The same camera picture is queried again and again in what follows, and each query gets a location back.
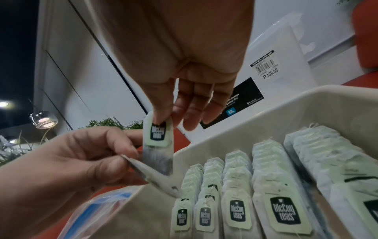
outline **hand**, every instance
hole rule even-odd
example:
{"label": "hand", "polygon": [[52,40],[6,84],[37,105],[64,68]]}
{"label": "hand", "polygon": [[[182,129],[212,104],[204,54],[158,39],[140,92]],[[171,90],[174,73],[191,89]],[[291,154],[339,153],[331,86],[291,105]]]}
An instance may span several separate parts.
{"label": "hand", "polygon": [[138,158],[142,130],[82,129],[0,167],[0,238],[31,238],[106,185],[145,182],[116,154]]}
{"label": "hand", "polygon": [[171,116],[174,126],[184,119],[193,130],[201,119],[218,117],[244,60],[254,0],[86,2],[122,67],[150,99],[154,123]]}

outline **lamp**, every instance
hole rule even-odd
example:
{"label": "lamp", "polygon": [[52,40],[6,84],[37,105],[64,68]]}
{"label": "lamp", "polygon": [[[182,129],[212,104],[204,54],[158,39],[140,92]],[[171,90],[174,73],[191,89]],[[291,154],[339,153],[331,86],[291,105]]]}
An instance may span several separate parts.
{"label": "lamp", "polygon": [[57,125],[58,119],[49,111],[37,111],[30,115],[30,120],[37,129],[49,129]]}

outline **ceiling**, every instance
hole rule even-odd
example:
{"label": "ceiling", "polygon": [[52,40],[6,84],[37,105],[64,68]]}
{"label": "ceiling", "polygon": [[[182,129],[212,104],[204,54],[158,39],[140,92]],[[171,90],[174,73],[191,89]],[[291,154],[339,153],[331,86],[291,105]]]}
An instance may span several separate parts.
{"label": "ceiling", "polygon": [[0,1],[0,129],[30,123],[39,0]]}

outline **barcode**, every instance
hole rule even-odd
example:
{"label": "barcode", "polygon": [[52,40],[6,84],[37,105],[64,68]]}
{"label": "barcode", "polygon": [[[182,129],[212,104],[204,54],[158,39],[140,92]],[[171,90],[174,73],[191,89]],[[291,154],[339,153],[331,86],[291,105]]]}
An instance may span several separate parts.
{"label": "barcode", "polygon": [[267,69],[271,68],[272,66],[274,66],[274,61],[269,60],[267,62],[264,62],[262,64],[255,66],[255,68],[256,68],[257,72],[259,74],[261,74],[262,72],[266,71]]}

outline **blue label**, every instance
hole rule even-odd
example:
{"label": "blue label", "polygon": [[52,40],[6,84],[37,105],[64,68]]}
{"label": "blue label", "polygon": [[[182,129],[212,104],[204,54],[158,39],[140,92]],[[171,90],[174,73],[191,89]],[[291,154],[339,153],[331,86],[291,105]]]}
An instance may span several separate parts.
{"label": "blue label", "polygon": [[227,109],[226,113],[227,113],[228,116],[231,116],[231,115],[236,113],[236,109],[234,107],[232,107],[231,109]]}

